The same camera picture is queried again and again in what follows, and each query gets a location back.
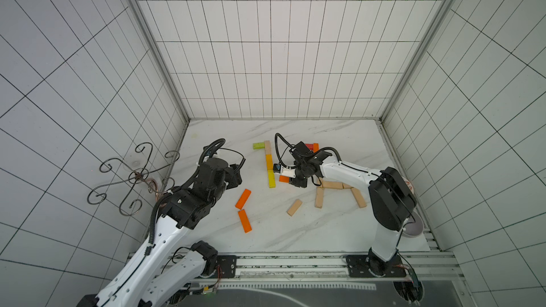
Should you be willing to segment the lime green block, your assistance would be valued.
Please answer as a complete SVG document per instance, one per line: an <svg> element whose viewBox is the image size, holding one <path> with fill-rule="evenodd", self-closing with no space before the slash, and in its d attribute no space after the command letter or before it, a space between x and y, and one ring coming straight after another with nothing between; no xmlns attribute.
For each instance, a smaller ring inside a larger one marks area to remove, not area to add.
<svg viewBox="0 0 546 307"><path fill-rule="evenodd" d="M259 142L259 143L254 143L253 144L253 149L254 150L264 149L264 148L265 148L265 143L264 142Z"/></svg>

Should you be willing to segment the natural wood block top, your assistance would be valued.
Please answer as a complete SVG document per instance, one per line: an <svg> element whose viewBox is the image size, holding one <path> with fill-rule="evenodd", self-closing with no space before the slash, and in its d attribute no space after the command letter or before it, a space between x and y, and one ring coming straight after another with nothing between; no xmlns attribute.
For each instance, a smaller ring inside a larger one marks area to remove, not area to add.
<svg viewBox="0 0 546 307"><path fill-rule="evenodd" d="M265 141L264 142L264 151L265 151L266 155L271 155L272 154L272 148L271 148L270 141Z"/></svg>

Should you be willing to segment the natural wood block diagonal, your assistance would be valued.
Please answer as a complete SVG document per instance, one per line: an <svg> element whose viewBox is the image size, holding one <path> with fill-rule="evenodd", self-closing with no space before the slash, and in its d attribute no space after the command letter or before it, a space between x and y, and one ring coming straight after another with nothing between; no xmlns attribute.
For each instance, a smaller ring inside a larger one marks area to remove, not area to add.
<svg viewBox="0 0 546 307"><path fill-rule="evenodd" d="M289 216L293 216L297 212L297 210L301 207L301 205L302 205L302 201L300 199L295 200L294 203L292 203L290 208L287 210L287 214Z"/></svg>

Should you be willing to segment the natural wood block bottom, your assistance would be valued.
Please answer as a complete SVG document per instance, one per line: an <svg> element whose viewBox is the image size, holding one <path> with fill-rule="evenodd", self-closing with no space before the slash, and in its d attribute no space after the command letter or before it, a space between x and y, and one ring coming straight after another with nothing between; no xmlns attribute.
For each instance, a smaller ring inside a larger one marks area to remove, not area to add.
<svg viewBox="0 0 546 307"><path fill-rule="evenodd" d="M316 196L315 196L314 206L316 208L321 209L323 207L323 204L324 204L324 189L321 188L321 187L318 187L316 189Z"/></svg>

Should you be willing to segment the amber yellow block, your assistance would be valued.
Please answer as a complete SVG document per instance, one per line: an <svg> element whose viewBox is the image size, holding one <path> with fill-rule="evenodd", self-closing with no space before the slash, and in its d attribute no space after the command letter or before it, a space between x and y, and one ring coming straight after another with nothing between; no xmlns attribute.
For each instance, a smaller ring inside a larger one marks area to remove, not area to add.
<svg viewBox="0 0 546 307"><path fill-rule="evenodd" d="M273 170L272 155L267 154L265 157L266 157L267 170L272 171Z"/></svg>

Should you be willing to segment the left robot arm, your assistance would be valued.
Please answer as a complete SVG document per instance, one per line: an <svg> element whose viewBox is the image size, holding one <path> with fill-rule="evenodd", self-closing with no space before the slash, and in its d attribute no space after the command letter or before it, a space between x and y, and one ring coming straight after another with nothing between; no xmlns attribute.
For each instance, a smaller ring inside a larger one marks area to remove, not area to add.
<svg viewBox="0 0 546 307"><path fill-rule="evenodd" d="M223 193L241 183L237 165L216 157L200 162L187 183L156 203L148 240L105 288L82 297L79 306L162 306L195 278L212 275L218 266L218 252L204 241L190 246L170 269L159 270Z"/></svg>

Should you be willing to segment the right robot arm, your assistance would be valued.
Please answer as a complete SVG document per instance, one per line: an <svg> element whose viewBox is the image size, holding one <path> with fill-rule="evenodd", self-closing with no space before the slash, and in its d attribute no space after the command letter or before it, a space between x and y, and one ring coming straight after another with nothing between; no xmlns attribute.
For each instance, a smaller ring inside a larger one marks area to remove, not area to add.
<svg viewBox="0 0 546 307"><path fill-rule="evenodd" d="M322 160L317 155L295 160L294 166L294 178L298 183L317 177L345 183L360 191L368 190L378 226L366 267L372 276L384 277L395 266L402 232L415 222L415 196L398 170L392 167L369 169L333 159L329 154Z"/></svg>

